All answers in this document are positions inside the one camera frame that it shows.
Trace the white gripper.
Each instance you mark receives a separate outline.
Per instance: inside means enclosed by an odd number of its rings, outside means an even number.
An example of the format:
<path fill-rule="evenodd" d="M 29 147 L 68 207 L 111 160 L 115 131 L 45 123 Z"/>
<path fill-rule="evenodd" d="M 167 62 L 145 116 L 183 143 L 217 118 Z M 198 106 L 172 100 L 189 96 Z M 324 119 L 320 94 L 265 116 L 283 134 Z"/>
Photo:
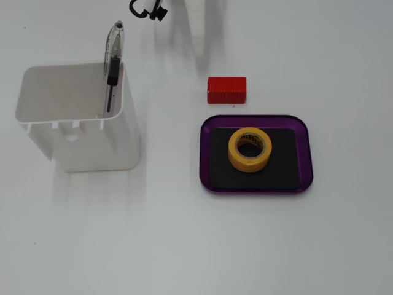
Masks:
<path fill-rule="evenodd" d="M 206 46 L 206 0 L 185 0 L 192 45 L 197 57 L 204 54 Z M 160 0 L 146 0 L 143 9 L 156 11 Z"/>

